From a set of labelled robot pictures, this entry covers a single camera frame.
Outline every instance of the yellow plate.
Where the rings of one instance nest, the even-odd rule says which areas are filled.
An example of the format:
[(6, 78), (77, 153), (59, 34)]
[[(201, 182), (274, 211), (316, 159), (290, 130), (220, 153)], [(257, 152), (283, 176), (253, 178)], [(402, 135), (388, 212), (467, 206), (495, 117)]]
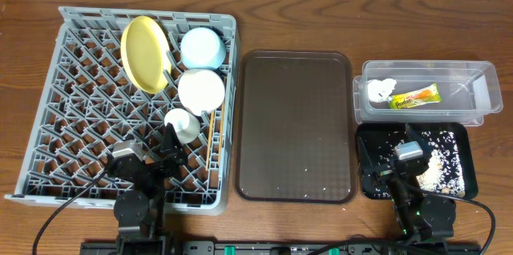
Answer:
[(151, 18), (139, 16), (125, 28), (121, 37), (121, 59), (128, 78), (150, 94), (162, 91), (168, 81), (163, 70), (171, 73), (166, 35)]

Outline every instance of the brown plastic tray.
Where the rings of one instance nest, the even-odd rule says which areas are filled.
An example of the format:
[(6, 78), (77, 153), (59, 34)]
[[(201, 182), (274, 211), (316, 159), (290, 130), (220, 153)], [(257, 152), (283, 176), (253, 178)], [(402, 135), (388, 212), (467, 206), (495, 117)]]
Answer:
[(357, 166), (349, 60), (254, 51), (242, 67), (237, 193), (247, 200), (351, 200)]

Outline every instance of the gray plastic dish rack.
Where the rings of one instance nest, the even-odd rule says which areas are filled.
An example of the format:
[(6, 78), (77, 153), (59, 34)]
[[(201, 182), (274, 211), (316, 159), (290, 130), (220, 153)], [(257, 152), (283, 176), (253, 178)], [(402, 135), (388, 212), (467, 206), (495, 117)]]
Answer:
[[(158, 160), (164, 137), (164, 116), (182, 107), (177, 83), (186, 68), (180, 61), (180, 41), (192, 28), (214, 30), (226, 46), (220, 67), (226, 78), (223, 133), (221, 110), (215, 111), (210, 168), (206, 154), (210, 116), (201, 116), (201, 133), (185, 145), (188, 165), (180, 178), (166, 180), (166, 212), (221, 214), (228, 203), (229, 161), (232, 154), (233, 108), (240, 40), (234, 17), (153, 10), (59, 7), (64, 23), (42, 91), (41, 101), (14, 195), (5, 198), (27, 205), (58, 206), (83, 190), (103, 170), (116, 142), (133, 137), (149, 157)], [(130, 83), (120, 57), (123, 29), (140, 15), (155, 19), (168, 35), (172, 72), (168, 86), (156, 95)], [(220, 137), (222, 149), (218, 153)], [(113, 208), (115, 199), (132, 183), (104, 177), (71, 207)]]

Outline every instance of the white bowl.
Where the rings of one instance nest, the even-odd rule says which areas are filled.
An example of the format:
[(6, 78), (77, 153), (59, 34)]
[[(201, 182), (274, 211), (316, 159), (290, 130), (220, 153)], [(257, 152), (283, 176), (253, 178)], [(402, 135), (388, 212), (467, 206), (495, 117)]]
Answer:
[(178, 96), (193, 115), (201, 115), (202, 111), (211, 113), (224, 101), (224, 83), (213, 71), (188, 70), (178, 82)]
[(173, 125), (182, 144), (191, 143), (200, 134), (200, 121), (188, 111), (179, 108), (168, 111), (164, 123)]

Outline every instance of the food wrapper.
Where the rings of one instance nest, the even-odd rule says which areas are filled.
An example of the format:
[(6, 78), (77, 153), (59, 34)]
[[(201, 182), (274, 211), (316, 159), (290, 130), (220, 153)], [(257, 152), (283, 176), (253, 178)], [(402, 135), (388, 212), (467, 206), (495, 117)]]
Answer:
[(402, 109), (410, 107), (418, 107), (427, 103), (440, 103), (442, 98), (438, 93), (436, 83), (429, 87), (424, 87), (418, 91), (411, 91), (405, 94), (392, 95), (389, 105), (391, 109)]

